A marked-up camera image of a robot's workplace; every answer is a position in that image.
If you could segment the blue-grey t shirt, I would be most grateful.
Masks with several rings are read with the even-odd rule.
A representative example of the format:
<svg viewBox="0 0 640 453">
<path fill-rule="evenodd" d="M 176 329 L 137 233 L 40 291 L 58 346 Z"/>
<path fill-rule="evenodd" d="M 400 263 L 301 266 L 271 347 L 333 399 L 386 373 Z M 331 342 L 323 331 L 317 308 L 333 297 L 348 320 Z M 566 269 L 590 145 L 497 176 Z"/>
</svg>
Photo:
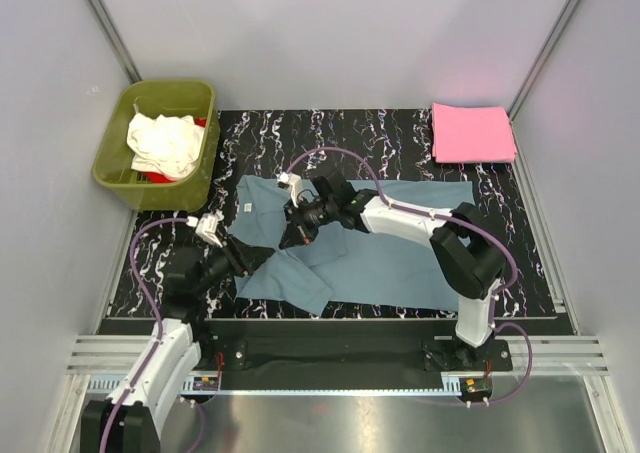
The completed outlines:
<svg viewBox="0 0 640 453">
<path fill-rule="evenodd" d="M 245 175 L 237 198 L 231 234 L 275 251 L 255 274 L 237 279 L 238 297 L 286 302 L 316 316 L 331 302 L 457 311 L 458 295 L 430 248 L 331 223 L 310 245 L 282 250 L 288 193 L 273 179 Z"/>
</svg>

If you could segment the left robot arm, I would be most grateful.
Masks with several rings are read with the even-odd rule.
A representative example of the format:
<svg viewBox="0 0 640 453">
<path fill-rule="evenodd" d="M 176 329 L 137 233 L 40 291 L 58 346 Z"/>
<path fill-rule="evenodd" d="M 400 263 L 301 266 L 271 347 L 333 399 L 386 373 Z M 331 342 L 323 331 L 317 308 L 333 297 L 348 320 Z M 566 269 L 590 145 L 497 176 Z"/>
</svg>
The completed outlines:
<svg viewBox="0 0 640 453">
<path fill-rule="evenodd" d="M 204 325 L 207 291 L 227 278 L 253 275 L 274 253 L 230 235 L 203 258 L 193 248 L 170 257 L 149 342 L 118 387 L 82 412 L 82 452 L 161 450 L 164 424 L 187 374 L 220 359 Z"/>
</svg>

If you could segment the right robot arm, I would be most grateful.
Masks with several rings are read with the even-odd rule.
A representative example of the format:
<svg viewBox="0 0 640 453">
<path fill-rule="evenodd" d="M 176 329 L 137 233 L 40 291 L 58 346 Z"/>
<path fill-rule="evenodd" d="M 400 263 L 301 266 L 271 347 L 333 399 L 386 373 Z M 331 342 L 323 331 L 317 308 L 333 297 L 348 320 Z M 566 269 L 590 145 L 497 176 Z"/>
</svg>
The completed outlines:
<svg viewBox="0 0 640 453">
<path fill-rule="evenodd" d="M 441 371 L 483 369 L 495 337 L 494 306 L 506 249 L 481 227 L 477 208 L 463 202 L 447 210 L 399 202 L 380 187 L 357 190 L 333 171 L 311 181 L 313 200 L 303 196 L 300 176 L 282 173 L 279 188 L 290 198 L 283 210 L 282 249 L 311 244 L 321 227 L 338 223 L 366 234 L 384 234 L 430 248 L 446 283 L 458 295 L 458 319 L 450 341 L 425 345 L 425 357 Z"/>
</svg>

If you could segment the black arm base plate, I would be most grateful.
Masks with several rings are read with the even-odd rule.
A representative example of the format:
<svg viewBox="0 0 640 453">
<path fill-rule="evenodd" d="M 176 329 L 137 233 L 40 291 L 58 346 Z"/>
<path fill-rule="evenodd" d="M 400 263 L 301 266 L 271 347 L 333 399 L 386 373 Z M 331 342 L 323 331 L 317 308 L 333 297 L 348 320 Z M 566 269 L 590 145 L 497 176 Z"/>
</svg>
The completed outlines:
<svg viewBox="0 0 640 453">
<path fill-rule="evenodd" d="M 483 369 L 432 367 L 424 347 L 452 340 L 451 320 L 208 320 L 204 325 L 220 359 L 205 350 L 196 370 L 246 379 L 400 378 L 417 385 L 418 377 L 427 374 L 483 375 L 513 369 L 507 343 L 498 339 L 493 339 L 490 362 Z"/>
</svg>

